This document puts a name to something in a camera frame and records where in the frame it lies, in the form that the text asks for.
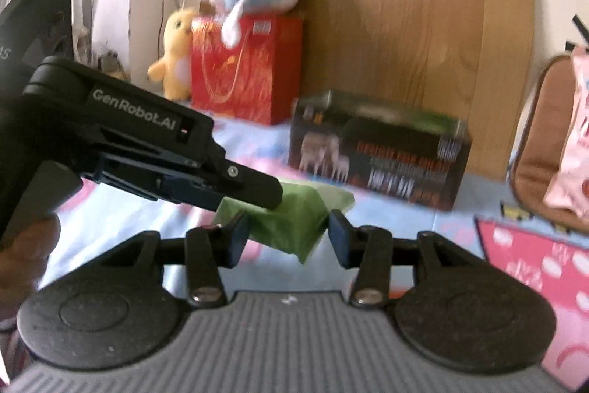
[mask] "round black joint cover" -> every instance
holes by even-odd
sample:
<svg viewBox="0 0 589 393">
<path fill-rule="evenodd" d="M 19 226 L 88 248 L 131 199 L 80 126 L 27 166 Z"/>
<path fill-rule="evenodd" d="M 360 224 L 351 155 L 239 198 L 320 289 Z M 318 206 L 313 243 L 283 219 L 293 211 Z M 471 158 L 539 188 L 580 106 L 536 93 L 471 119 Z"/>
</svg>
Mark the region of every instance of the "round black joint cover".
<svg viewBox="0 0 589 393">
<path fill-rule="evenodd" d="M 430 360 L 487 375 L 541 362 L 556 330 L 542 296 L 492 268 L 453 267 L 426 278 L 399 299 L 395 321 Z"/>
<path fill-rule="evenodd" d="M 159 284 L 106 267 L 74 272 L 32 295 L 18 313 L 18 330 L 43 362 L 99 370 L 161 348 L 180 319 L 178 301 Z"/>
</svg>

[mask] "pink mat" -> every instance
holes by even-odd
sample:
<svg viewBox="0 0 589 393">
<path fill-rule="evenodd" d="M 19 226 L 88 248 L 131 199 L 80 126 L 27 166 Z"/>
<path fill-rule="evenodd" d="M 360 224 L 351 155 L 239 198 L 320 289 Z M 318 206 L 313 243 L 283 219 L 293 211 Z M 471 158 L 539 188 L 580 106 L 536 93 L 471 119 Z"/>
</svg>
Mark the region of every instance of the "pink mat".
<svg viewBox="0 0 589 393">
<path fill-rule="evenodd" d="M 589 376 L 589 252 L 494 221 L 477 221 L 487 260 L 541 293 L 557 331 L 544 368 L 575 390 Z"/>
</svg>

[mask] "wooden panel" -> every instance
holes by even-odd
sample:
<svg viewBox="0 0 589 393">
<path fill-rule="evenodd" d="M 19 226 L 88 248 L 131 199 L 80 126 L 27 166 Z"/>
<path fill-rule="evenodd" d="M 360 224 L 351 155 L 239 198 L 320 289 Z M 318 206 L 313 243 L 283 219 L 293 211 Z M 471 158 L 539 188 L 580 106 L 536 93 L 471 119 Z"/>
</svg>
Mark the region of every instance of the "wooden panel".
<svg viewBox="0 0 589 393">
<path fill-rule="evenodd" d="M 298 9 L 306 15 L 304 94 L 338 88 L 467 119 L 469 170 L 504 178 L 532 0 L 301 0 Z M 500 94 L 506 87 L 510 94 Z"/>
</svg>

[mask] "brown cushion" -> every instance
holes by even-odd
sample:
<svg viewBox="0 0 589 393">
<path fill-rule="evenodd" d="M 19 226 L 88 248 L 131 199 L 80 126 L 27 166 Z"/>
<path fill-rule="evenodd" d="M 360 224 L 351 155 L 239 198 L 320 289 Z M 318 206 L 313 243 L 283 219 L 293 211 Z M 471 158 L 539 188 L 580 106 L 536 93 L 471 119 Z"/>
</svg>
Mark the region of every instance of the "brown cushion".
<svg viewBox="0 0 589 393">
<path fill-rule="evenodd" d="M 536 99 L 511 169 L 511 186 L 527 210 L 555 224 L 589 233 L 589 223 L 573 212 L 544 205 L 553 175 L 558 172 L 567 140 L 575 95 L 575 77 L 568 56 L 553 59 L 538 82 Z"/>
</svg>

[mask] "black box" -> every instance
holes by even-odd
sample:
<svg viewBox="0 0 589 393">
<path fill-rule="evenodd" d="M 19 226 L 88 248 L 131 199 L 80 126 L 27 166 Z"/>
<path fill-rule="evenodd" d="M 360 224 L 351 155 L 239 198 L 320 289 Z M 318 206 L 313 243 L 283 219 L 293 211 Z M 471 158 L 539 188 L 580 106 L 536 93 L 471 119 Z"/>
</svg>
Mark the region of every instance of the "black box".
<svg viewBox="0 0 589 393">
<path fill-rule="evenodd" d="M 295 102 L 289 165 L 336 182 L 450 210 L 470 144 L 462 120 L 329 91 Z"/>
</svg>

